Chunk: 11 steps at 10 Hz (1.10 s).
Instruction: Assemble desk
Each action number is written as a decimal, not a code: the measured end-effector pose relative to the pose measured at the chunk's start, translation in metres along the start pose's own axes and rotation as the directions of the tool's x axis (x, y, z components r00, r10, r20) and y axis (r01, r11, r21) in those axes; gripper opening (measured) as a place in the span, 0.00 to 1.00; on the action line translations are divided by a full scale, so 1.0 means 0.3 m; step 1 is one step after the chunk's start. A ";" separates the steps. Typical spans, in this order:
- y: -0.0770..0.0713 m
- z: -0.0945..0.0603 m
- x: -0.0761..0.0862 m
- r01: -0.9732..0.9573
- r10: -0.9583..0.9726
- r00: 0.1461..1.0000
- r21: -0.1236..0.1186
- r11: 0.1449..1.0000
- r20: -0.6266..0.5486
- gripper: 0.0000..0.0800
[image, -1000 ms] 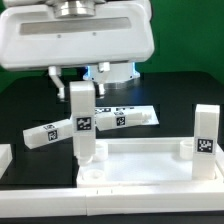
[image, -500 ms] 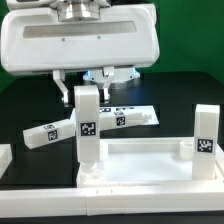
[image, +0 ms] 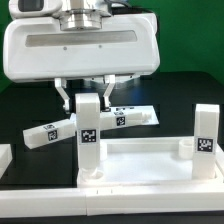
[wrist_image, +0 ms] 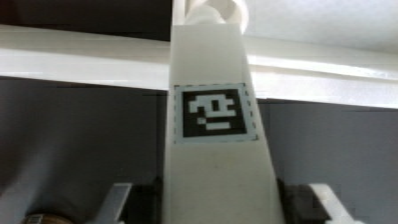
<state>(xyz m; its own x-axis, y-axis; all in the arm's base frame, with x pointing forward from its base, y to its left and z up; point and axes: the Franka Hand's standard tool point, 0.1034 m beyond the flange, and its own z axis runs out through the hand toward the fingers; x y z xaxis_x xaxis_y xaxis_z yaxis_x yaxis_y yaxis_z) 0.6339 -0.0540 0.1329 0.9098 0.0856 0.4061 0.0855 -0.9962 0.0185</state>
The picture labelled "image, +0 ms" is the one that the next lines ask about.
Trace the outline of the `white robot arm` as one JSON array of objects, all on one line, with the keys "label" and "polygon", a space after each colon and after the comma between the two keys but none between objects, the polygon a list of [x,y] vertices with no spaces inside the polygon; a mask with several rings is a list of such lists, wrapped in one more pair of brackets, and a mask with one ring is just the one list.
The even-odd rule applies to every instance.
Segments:
[{"label": "white robot arm", "polygon": [[101,107],[116,82],[154,73],[160,64],[157,16],[123,0],[9,0],[4,73],[14,82],[51,80],[69,111],[66,82],[103,80]]}]

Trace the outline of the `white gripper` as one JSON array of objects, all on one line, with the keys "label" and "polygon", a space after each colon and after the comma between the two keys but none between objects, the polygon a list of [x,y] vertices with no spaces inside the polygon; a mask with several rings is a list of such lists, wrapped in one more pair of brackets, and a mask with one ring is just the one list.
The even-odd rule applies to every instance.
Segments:
[{"label": "white gripper", "polygon": [[54,80],[70,113],[67,80],[102,77],[103,110],[117,76],[150,75],[160,64],[154,13],[108,0],[9,0],[3,69],[14,82]]}]

